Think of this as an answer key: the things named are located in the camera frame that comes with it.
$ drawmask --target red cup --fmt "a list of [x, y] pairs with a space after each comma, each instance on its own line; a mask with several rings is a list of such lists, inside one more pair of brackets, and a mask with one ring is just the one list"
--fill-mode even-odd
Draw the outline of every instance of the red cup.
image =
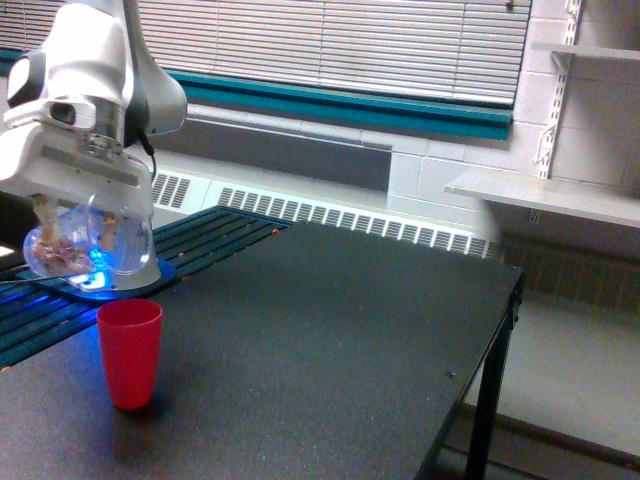
[[98, 310], [102, 363], [116, 407], [131, 410], [151, 400], [163, 317], [151, 300], [116, 300]]

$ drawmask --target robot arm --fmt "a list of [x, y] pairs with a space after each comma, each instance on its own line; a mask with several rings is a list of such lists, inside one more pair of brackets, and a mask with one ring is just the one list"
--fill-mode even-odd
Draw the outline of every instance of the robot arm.
[[[58, 199], [86, 204], [108, 189], [105, 198], [135, 205], [151, 218], [151, 175], [123, 148], [147, 134], [179, 129], [187, 102], [146, 49], [137, 0], [78, 0], [61, 7], [42, 47], [13, 66], [8, 103], [0, 190], [37, 199], [42, 211]], [[57, 219], [48, 215], [46, 221]], [[43, 233], [55, 231], [50, 227], [43, 223]], [[153, 252], [151, 257], [141, 272], [114, 274], [107, 288], [152, 283], [159, 273]]]

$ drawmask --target window blinds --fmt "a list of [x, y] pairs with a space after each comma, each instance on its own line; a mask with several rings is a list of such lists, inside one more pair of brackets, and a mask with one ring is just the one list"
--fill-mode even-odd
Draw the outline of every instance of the window blinds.
[[[15, 24], [0, 46], [15, 48], [38, 38], [62, 2], [6, 3]], [[503, 105], [515, 98], [530, 8], [531, 0], [140, 0], [145, 39], [166, 68]]]
[[64, 3], [64, 0], [0, 0], [0, 48], [39, 47]]

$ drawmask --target wall shelf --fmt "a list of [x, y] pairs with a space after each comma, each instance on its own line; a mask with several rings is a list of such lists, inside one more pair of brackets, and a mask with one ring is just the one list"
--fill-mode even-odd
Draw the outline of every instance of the wall shelf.
[[561, 70], [566, 71], [569, 57], [592, 58], [600, 60], [626, 60], [640, 62], [639, 50], [621, 50], [618, 48], [594, 47], [588, 45], [564, 45], [560, 43], [533, 42], [534, 50], [551, 52]]
[[586, 183], [547, 180], [502, 170], [470, 170], [448, 193], [640, 228], [640, 196]]

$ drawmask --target black table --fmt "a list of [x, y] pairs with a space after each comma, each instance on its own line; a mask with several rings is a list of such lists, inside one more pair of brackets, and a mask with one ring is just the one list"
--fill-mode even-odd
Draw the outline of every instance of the black table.
[[151, 405], [114, 410], [95, 327], [0, 375], [0, 478], [427, 476], [486, 356], [486, 462], [521, 272], [295, 225], [154, 297]]

